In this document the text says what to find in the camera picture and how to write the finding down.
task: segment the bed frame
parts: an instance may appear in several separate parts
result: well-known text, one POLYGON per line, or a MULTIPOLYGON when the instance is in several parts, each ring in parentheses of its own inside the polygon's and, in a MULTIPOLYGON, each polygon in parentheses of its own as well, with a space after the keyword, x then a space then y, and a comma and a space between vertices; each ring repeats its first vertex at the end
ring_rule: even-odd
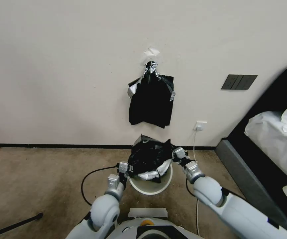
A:
POLYGON ((246 199, 287 229, 287 176, 244 134, 250 118, 287 108, 287 69, 271 84, 215 152, 246 199))

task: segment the black plastic bag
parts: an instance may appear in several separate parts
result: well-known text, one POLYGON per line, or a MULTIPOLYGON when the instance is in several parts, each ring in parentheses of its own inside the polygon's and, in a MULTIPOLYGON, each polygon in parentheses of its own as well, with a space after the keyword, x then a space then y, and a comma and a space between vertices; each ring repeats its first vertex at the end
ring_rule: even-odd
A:
POLYGON ((172 76, 159 75, 157 63, 150 61, 141 78, 129 83, 129 122, 147 122, 165 128, 170 125, 175 96, 172 76))
POLYGON ((128 175, 130 177, 138 174, 155 171, 166 160, 172 160, 172 151, 175 148, 170 139, 165 143, 141 135, 131 149, 128 160, 128 175))

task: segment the power outlet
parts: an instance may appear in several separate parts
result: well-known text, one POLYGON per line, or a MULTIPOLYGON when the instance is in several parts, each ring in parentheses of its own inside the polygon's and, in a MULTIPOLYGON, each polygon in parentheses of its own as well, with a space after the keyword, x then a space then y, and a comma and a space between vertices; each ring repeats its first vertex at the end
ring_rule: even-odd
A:
POLYGON ((207 121, 197 121, 193 130, 202 131, 205 129, 207 121))

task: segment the black garbage bag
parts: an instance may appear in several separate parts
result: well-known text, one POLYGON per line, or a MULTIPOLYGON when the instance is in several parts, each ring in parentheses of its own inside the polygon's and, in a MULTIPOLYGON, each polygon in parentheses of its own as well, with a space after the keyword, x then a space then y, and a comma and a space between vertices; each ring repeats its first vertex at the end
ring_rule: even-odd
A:
POLYGON ((150 61, 142 77, 129 83, 129 122, 147 122, 165 128, 170 125, 175 96, 172 76, 159 75, 157 63, 150 61))
POLYGON ((138 174, 158 171, 157 168, 164 165, 164 162, 167 160, 170 161, 167 164, 168 167, 172 161, 174 148, 175 146, 171 144, 170 139, 162 143, 148 136, 141 135, 131 149, 131 155, 128 160, 128 175, 134 177, 138 174))

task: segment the black baseboard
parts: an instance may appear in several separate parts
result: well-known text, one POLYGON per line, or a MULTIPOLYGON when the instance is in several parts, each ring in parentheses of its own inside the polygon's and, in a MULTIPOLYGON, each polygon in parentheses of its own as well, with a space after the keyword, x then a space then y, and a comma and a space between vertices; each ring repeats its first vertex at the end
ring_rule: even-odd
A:
MULTIPOLYGON (((132 145, 106 144, 0 144, 0 147, 18 148, 103 148, 103 149, 131 149, 132 145)), ((193 150, 193 146, 182 146, 185 150, 193 150)), ((196 150, 214 150, 216 147, 196 146, 196 150)))

